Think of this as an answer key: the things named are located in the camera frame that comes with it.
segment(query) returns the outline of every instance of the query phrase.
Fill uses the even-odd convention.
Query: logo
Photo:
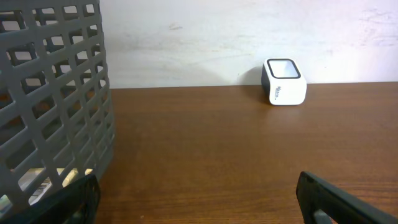
[[[275,100],[276,100],[276,98],[278,98],[281,89],[282,89],[282,87],[280,87],[280,86],[278,86],[276,88],[276,90],[275,90]]]

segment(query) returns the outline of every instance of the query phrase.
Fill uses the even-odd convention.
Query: brown wooden surface
[[[114,159],[97,223],[303,223],[302,170],[398,216],[398,83],[112,90]]]

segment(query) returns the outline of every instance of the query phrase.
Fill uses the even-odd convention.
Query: wall
[[[101,2],[112,88],[260,84],[266,58],[309,83],[398,81],[397,0]]]

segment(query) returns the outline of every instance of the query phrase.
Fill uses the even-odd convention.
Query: white cube device
[[[291,59],[266,60],[261,84],[273,105],[299,105],[303,103],[307,92],[307,82]]]

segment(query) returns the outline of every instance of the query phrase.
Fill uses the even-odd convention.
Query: plastic crate
[[[0,1],[0,217],[113,156],[99,1]]]

